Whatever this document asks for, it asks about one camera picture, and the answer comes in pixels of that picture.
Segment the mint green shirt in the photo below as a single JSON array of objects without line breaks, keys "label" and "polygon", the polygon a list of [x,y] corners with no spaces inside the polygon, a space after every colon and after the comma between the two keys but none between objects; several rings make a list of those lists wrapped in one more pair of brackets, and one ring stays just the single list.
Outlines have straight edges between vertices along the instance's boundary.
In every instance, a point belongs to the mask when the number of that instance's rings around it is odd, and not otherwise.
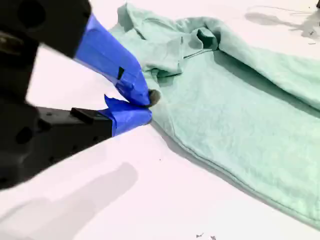
[{"label": "mint green shirt", "polygon": [[168,135],[320,229],[319,61],[250,46],[214,18],[172,21],[130,4],[110,32],[161,92],[151,110]]}]

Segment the white tabletop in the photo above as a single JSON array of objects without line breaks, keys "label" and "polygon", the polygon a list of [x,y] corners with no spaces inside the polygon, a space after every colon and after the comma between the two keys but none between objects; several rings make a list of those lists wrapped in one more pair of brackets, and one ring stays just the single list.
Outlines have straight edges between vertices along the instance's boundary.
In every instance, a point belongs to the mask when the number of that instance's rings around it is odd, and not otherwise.
[{"label": "white tabletop", "polygon": [[[312,12],[316,1],[277,4]],[[242,19],[248,7],[263,4],[262,0],[197,0],[195,6],[185,0],[132,2],[170,18],[210,14],[225,20]],[[117,22],[117,7],[124,4],[121,0],[91,3],[106,28]],[[264,5],[278,6],[271,1]],[[41,48],[28,93],[31,103],[66,110],[103,109],[104,94],[119,96],[104,77]],[[212,240],[213,236],[315,240],[320,232],[198,165],[156,125],[107,140],[0,192],[0,240]]]}]

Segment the crumpled cloth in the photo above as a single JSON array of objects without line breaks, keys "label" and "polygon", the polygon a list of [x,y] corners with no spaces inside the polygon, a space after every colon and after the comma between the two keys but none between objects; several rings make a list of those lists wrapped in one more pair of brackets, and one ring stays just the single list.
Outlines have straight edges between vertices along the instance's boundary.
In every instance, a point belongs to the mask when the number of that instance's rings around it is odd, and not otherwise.
[{"label": "crumpled cloth", "polygon": [[251,46],[212,17],[173,21],[131,4],[110,32],[161,92],[151,110],[169,136],[320,229],[319,60]]}]

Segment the blue tape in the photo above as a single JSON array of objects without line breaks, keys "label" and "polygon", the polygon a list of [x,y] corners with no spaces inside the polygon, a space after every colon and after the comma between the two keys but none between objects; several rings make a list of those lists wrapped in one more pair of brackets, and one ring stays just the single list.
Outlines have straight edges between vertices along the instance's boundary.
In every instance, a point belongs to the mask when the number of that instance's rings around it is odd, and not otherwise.
[{"label": "blue tape", "polygon": [[112,136],[128,132],[152,120],[152,112],[145,107],[135,106],[127,101],[104,96],[108,109],[99,112],[112,120]]},{"label": "blue tape", "polygon": [[[148,86],[137,59],[96,19],[89,18],[75,60],[104,75],[130,103],[150,104]],[[124,70],[120,79],[120,68]]]}]

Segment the black metal bracket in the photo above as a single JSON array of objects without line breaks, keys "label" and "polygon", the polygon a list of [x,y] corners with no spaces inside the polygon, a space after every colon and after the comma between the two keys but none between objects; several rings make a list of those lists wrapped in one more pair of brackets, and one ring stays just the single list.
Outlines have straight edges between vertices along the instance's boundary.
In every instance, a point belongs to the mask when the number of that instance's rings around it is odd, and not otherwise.
[{"label": "black metal bracket", "polygon": [[112,137],[112,120],[95,110],[71,111],[2,103],[0,124],[12,119],[0,144],[0,189],[27,181],[43,170]]}]

